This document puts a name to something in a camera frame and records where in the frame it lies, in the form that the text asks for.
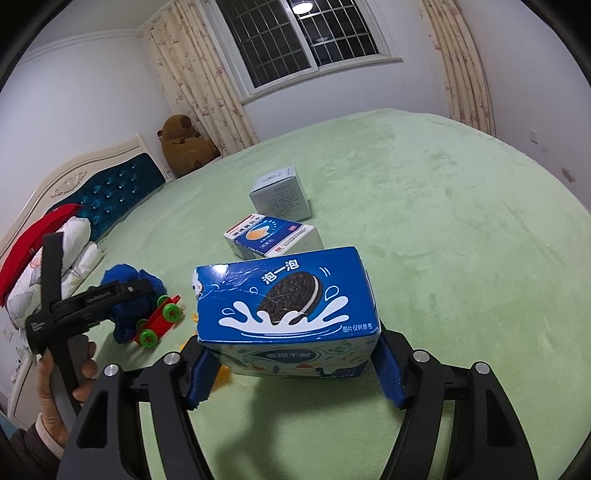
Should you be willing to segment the person's left hand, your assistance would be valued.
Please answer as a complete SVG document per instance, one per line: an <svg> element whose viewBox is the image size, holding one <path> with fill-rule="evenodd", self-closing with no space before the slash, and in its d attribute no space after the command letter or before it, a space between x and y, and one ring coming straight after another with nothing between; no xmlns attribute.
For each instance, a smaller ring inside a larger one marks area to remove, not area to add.
<svg viewBox="0 0 591 480"><path fill-rule="evenodd" d="M73 392L74 399L80 403L86 401L94 387L94 376L98 371L97 364L93 360L95 351L96 344L90 341L87 345L87 359L81 366L81 374L84 381ZM60 449L64 449L68 441L69 432L62 421L52 395L50 379L53 370L53 356L49 350L46 350L37 362L36 373L36 391L41 406L39 423L43 425L39 433L43 440L49 437L52 438L48 446L58 445Z"/></svg>

